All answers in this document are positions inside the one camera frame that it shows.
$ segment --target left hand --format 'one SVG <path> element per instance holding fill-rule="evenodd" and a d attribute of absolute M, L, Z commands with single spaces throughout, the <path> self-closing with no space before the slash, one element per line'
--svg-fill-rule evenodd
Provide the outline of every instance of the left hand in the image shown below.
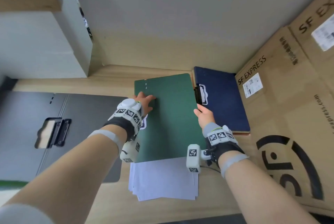
<path fill-rule="evenodd" d="M 140 102 L 140 104 L 142 105 L 144 109 L 144 114 L 143 114 L 144 117 L 148 114 L 148 112 L 153 110 L 152 107 L 148 107 L 148 104 L 150 103 L 150 101 L 156 99 L 156 97 L 153 95 L 145 96 L 143 92 L 140 92 L 138 96 L 134 95 L 133 99 L 135 99 L 136 102 Z"/>

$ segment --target white cabinet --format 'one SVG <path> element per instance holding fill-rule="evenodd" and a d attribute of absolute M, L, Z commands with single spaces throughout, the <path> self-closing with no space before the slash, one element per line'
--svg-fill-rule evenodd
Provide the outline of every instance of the white cabinet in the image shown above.
<path fill-rule="evenodd" d="M 92 47 L 76 0 L 55 13 L 0 13 L 0 71 L 11 78 L 85 78 Z"/>

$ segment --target black wrist band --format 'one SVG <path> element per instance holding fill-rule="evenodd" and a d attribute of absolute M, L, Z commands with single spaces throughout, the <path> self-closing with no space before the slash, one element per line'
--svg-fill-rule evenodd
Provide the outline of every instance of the black wrist band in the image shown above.
<path fill-rule="evenodd" d="M 216 146 L 216 150 L 212 153 L 211 157 L 213 157 L 214 162 L 217 164 L 217 166 L 219 167 L 218 164 L 218 159 L 219 157 L 228 152 L 228 151 L 239 151 L 240 153 L 245 153 L 236 143 L 234 142 L 224 142 L 224 143 L 219 143 Z"/>
<path fill-rule="evenodd" d="M 117 125 L 119 127 L 122 127 L 124 130 L 126 130 L 126 132 L 127 132 L 126 141 L 127 142 L 130 141 L 131 138 L 135 134 L 135 128 L 133 127 L 131 122 L 129 120 L 126 120 L 125 118 L 122 118 L 122 117 L 113 117 L 112 119 L 110 119 L 109 121 L 107 121 L 104 124 L 104 126 L 106 126 L 106 125 Z"/>

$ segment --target barcode label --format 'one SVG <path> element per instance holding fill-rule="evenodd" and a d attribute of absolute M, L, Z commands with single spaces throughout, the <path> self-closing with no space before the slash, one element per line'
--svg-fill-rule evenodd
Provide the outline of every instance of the barcode label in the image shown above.
<path fill-rule="evenodd" d="M 323 51 L 332 48 L 334 46 L 334 15 L 313 31 L 312 36 Z"/>
<path fill-rule="evenodd" d="M 247 82 L 243 84 L 246 98 L 254 95 L 257 91 L 263 88 L 259 73 L 255 74 Z"/>

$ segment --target sf express logo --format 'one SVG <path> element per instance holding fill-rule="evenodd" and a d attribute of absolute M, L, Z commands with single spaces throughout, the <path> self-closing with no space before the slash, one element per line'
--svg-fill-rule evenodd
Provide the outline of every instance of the sf express logo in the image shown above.
<path fill-rule="evenodd" d="M 256 145 L 257 145 L 258 150 L 262 150 L 261 151 L 262 160 L 265 164 L 265 167 L 268 170 L 268 173 L 270 174 L 270 171 L 278 171 L 278 170 L 282 171 L 283 174 L 281 175 L 279 179 L 280 185 L 286 188 L 287 183 L 288 182 L 291 183 L 294 187 L 295 195 L 297 197 L 302 197 L 303 192 L 302 192 L 302 189 L 298 181 L 292 175 L 287 174 L 288 172 L 286 173 L 284 172 L 284 171 L 294 170 L 294 166 L 292 165 L 292 163 L 291 162 L 278 163 L 275 161 L 278 159 L 278 155 L 275 152 L 271 151 L 271 153 L 269 154 L 270 156 L 269 158 L 267 157 L 267 152 L 265 150 L 266 148 L 265 145 L 267 144 L 273 144 L 273 143 L 281 144 L 281 145 L 284 145 L 284 147 L 286 148 L 288 145 L 290 145 L 288 144 L 289 142 L 290 142 L 290 138 L 279 136 L 279 135 L 270 135 L 270 136 L 261 138 L 259 141 L 257 141 Z M 305 151 L 295 141 L 292 141 L 291 150 L 299 158 L 299 160 L 303 164 L 303 167 L 307 173 L 308 180 L 310 181 L 312 198 L 324 200 L 324 193 L 323 193 L 322 185 L 320 182 L 320 178 L 310 158 L 307 156 Z"/>

